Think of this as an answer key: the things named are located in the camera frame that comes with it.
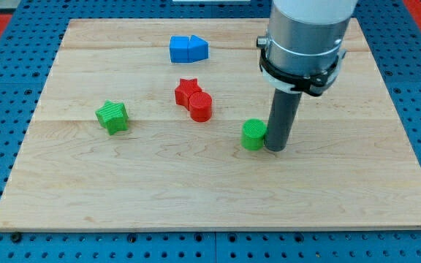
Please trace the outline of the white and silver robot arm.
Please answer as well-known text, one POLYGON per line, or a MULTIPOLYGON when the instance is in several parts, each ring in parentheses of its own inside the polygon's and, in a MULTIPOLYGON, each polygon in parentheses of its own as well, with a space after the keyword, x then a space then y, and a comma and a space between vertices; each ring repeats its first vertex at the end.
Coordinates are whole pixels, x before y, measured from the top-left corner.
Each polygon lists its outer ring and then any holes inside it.
POLYGON ((262 76, 286 94, 322 95, 336 80, 357 0, 273 0, 261 50, 262 76))

